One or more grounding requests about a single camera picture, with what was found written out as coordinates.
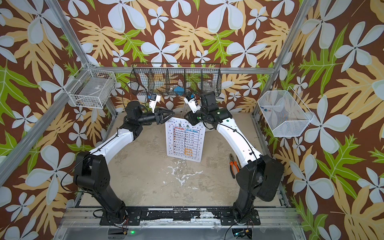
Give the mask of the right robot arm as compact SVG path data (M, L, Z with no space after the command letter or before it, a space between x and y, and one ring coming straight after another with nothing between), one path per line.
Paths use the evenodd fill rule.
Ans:
M284 173L283 164L263 155L248 141L230 111L218 106L215 93L201 94L199 101L194 94L187 95L184 101L191 109L185 115L186 120L193 126L198 123L212 125L239 160L240 170L235 178L240 190L233 204L235 221L243 224L255 220L254 201L256 198L264 202L274 199Z

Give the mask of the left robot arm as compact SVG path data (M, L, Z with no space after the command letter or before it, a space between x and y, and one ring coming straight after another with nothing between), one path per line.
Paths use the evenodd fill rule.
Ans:
M136 140L143 126L158 125L170 120L175 112L157 108L147 113L137 101L129 102L125 108L126 116L117 133L102 145L89 152L80 152L76 157L74 183L93 196L102 208L102 218L112 226L122 226L128 221L125 203L117 197L110 186L111 175L108 163L126 145Z

